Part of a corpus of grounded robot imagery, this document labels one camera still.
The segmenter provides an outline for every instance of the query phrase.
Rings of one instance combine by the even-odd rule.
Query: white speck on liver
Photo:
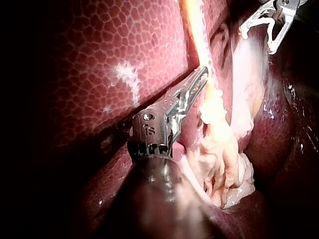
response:
[[[139,106],[139,91],[140,91],[140,86],[139,84],[141,83],[138,75],[138,69],[140,69],[141,66],[139,67],[134,67],[130,64],[130,62],[123,62],[119,63],[116,67],[116,77],[118,80],[123,81],[126,83],[127,86],[131,88],[131,92],[133,94],[133,106],[138,107]]]

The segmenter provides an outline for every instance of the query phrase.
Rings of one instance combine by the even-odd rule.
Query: wet tissue surface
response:
[[[126,135],[115,124],[200,65],[209,69],[208,83],[183,122],[173,160],[199,207],[209,208],[209,238],[314,233],[319,36],[296,21],[268,55],[264,26],[252,28],[247,40],[237,34],[258,5],[34,3],[20,29],[33,33],[19,46],[22,68],[32,73],[32,80],[21,80],[21,96],[29,94],[19,117],[31,157],[19,157],[11,175],[14,232],[94,238],[100,230],[109,238],[103,220],[109,211],[125,217],[112,201],[132,165]]]

